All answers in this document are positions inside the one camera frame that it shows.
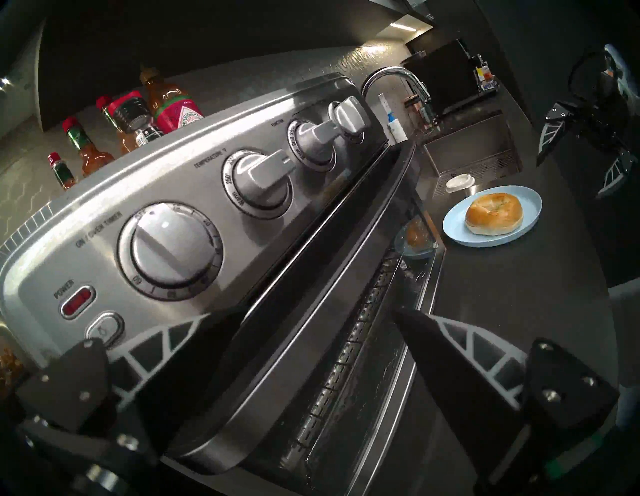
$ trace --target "white bottle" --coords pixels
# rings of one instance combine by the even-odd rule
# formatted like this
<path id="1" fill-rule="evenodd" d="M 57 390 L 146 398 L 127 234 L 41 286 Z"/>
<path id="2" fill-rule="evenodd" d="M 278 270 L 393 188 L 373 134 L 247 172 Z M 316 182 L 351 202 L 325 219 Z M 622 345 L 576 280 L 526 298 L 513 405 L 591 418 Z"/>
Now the white bottle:
<path id="1" fill-rule="evenodd" d="M 391 107 L 389 106 L 389 103 L 387 102 L 387 99 L 385 98 L 384 94 L 380 93 L 378 95 L 378 98 L 380 99 L 380 103 L 382 103 L 382 108 L 387 113 L 387 117 L 389 119 L 389 122 L 387 125 L 396 143 L 406 141 L 408 139 L 406 137 L 406 133 L 404 132 L 404 129 L 402 129 L 402 125 L 400 124 L 400 121 L 396 118 L 394 113 L 391 112 Z"/>

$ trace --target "countertop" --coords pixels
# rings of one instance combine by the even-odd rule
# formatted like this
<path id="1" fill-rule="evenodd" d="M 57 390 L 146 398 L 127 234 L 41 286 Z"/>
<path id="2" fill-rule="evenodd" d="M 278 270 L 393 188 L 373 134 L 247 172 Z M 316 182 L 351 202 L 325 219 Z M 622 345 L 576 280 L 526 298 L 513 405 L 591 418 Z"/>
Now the countertop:
<path id="1" fill-rule="evenodd" d="M 536 167 L 539 136 L 510 94 L 500 92 L 449 117 L 442 134 L 478 116 L 501 110 L 523 171 L 474 190 L 515 184 L 540 194 L 536 226 L 493 248 L 469 248 L 442 232 L 447 212 L 468 190 L 433 196 L 437 177 L 422 146 L 418 193 L 444 240 L 447 253 L 434 315 L 486 328 L 526 353 L 546 337 L 565 347 L 615 387 L 618 350 L 604 274 L 584 218 L 553 159 Z M 419 135 L 419 144 L 435 139 Z M 448 428 L 419 375 L 372 494 L 472 494 L 476 480 L 461 445 Z"/>

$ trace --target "temperature knob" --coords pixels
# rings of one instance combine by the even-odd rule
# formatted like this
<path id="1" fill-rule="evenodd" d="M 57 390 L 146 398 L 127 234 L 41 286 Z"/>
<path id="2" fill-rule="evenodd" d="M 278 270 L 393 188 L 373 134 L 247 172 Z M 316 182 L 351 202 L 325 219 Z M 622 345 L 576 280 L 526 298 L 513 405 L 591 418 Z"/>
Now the temperature knob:
<path id="1" fill-rule="evenodd" d="M 223 251 L 218 231 L 202 213 L 161 203 L 127 222 L 119 255 L 125 276 L 137 290 L 160 300 L 184 300 L 213 282 Z"/>
<path id="2" fill-rule="evenodd" d="M 289 124 L 287 137 L 291 150 L 308 167 L 319 172 L 331 170 L 335 163 L 333 141 L 340 135 L 359 136 L 371 125 L 366 110 L 356 97 L 333 102 L 328 109 L 329 119 L 321 124 L 295 120 Z"/>
<path id="3" fill-rule="evenodd" d="M 262 219 L 275 218 L 291 205 L 288 176 L 295 166 L 283 150 L 269 156 L 240 150 L 225 161 L 223 183 L 240 210 Z"/>

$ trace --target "bagel on plate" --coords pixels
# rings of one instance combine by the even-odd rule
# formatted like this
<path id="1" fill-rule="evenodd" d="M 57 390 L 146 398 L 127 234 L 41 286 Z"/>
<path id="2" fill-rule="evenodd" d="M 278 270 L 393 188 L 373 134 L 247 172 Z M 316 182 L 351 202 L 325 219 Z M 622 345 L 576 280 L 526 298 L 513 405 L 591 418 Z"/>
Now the bagel on plate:
<path id="1" fill-rule="evenodd" d="M 515 231 L 524 215 L 518 198 L 507 193 L 480 196 L 467 210 L 465 224 L 475 234 L 499 236 Z"/>

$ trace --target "tile backsplash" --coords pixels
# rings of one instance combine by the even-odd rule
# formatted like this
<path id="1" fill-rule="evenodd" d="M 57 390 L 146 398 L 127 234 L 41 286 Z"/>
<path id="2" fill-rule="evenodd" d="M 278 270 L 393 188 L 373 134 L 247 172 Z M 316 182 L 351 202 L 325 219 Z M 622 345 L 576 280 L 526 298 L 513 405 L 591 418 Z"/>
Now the tile backsplash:
<path id="1" fill-rule="evenodd" d="M 296 51 L 237 60 L 171 77 L 170 80 L 185 88 L 206 116 L 332 72 L 343 73 L 361 87 L 371 72 L 398 65 L 409 55 L 401 42 L 374 40 L 356 48 Z M 396 76 L 384 77 L 376 81 L 367 96 L 367 102 L 393 143 L 386 126 L 386 113 L 378 100 L 379 93 L 385 94 L 395 116 L 409 134 L 414 123 L 402 102 L 409 95 L 408 87 Z M 95 107 L 82 110 L 77 117 L 99 149 L 118 156 L 116 134 Z M 62 193 L 49 169 L 47 156 L 51 152 L 61 155 L 77 179 L 82 177 L 80 159 L 61 126 L 42 132 L 36 117 L 32 116 L 0 140 L 0 243 Z"/>

